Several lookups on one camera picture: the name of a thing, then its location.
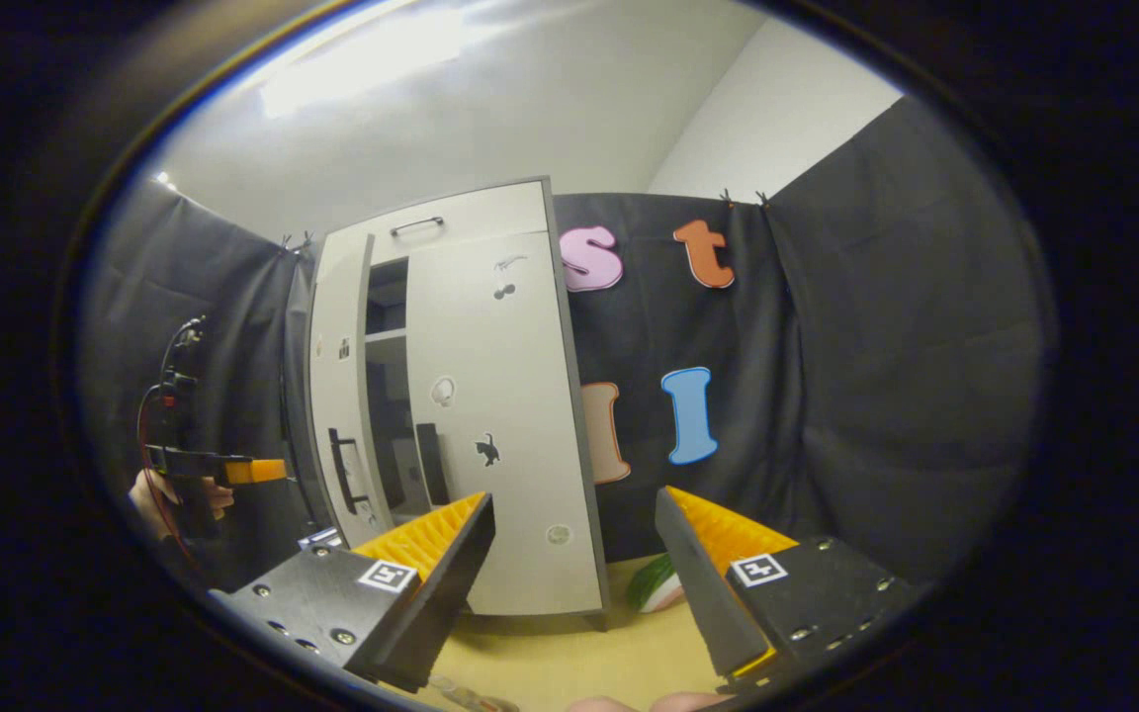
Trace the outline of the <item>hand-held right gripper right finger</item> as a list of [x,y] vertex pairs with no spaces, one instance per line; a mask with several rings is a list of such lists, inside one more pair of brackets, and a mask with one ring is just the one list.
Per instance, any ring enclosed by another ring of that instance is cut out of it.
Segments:
[[727,691],[823,674],[921,603],[835,537],[785,537],[682,489],[659,491],[655,525]]

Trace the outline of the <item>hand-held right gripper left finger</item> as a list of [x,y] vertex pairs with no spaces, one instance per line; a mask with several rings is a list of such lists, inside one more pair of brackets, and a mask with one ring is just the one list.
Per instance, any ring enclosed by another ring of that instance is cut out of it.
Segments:
[[475,492],[357,549],[308,545],[248,584],[210,596],[277,652],[419,691],[494,532],[493,497]]

